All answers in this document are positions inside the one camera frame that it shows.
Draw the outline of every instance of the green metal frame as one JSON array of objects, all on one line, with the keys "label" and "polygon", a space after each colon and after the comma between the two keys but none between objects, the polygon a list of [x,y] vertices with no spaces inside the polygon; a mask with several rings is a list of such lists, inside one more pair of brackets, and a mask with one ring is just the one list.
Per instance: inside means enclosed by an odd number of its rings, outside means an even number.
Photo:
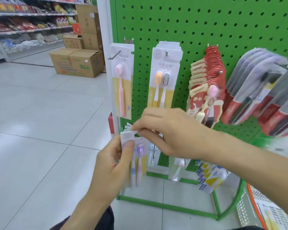
[{"label": "green metal frame", "polygon": [[[180,42],[184,52],[180,62],[172,108],[185,110],[188,97],[190,64],[204,56],[207,44],[219,45],[222,60],[230,77],[239,57],[254,47],[265,47],[288,57],[288,0],[110,0],[113,41],[134,38],[134,76],[132,120],[120,119],[121,131],[140,118],[147,106],[151,50],[158,41]],[[214,130],[223,131],[263,147],[263,136],[257,120],[250,117],[239,126],[217,123]],[[166,156],[158,165],[168,166]],[[191,165],[188,171],[196,171]],[[167,179],[167,176],[147,173]],[[196,184],[196,181],[181,179]],[[221,220],[241,199],[245,182],[240,180],[237,193],[229,207],[221,213],[217,196],[212,193],[217,214],[201,212],[163,203],[118,195],[126,200]]]}]

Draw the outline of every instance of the person's left hand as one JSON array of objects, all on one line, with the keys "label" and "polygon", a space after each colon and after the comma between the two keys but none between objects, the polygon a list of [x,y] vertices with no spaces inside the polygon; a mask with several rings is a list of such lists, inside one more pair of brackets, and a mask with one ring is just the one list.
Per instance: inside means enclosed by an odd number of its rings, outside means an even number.
[{"label": "person's left hand", "polygon": [[110,205],[129,177],[133,154],[134,141],[128,141],[122,152],[120,136],[112,139],[97,154],[92,182],[86,196],[98,197]]}]

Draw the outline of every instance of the cardboard box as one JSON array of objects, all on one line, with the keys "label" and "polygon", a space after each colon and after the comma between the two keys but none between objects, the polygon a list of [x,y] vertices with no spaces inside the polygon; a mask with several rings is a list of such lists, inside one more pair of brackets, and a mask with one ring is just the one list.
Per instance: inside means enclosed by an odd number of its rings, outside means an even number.
[{"label": "cardboard box", "polygon": [[84,49],[83,39],[80,35],[66,34],[63,36],[66,48]]},{"label": "cardboard box", "polygon": [[93,5],[76,5],[82,33],[97,34],[100,32],[99,16]]},{"label": "cardboard box", "polygon": [[72,30],[74,31],[74,33],[81,35],[80,23],[72,23]]},{"label": "cardboard box", "polygon": [[63,48],[51,52],[50,57],[58,74],[97,77],[104,69],[102,51]]},{"label": "cardboard box", "polygon": [[101,33],[91,34],[82,33],[84,48],[88,50],[103,50],[103,42],[101,39]]}]

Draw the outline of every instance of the person's right hand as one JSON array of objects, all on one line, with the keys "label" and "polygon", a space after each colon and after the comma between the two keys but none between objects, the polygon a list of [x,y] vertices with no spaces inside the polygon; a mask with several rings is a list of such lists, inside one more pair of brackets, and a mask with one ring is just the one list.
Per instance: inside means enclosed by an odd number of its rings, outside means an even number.
[{"label": "person's right hand", "polygon": [[[164,140],[152,130],[162,133]],[[166,155],[204,160],[215,151],[219,136],[179,108],[146,108],[131,131],[139,131]]]}]

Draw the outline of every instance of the hand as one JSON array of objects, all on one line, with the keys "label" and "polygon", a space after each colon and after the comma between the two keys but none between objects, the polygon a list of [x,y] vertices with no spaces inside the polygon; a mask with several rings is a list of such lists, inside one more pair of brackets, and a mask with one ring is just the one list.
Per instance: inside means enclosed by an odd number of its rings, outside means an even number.
[{"label": "hand", "polygon": [[[183,110],[146,108],[132,131],[155,144],[163,153],[178,158],[207,159],[215,151],[218,132],[200,124]],[[154,131],[160,132],[164,140]]]},{"label": "hand", "polygon": [[134,141],[128,141],[122,152],[120,136],[112,139],[97,154],[93,178],[86,196],[95,196],[104,200],[107,206],[110,205],[129,177],[133,154]]}]

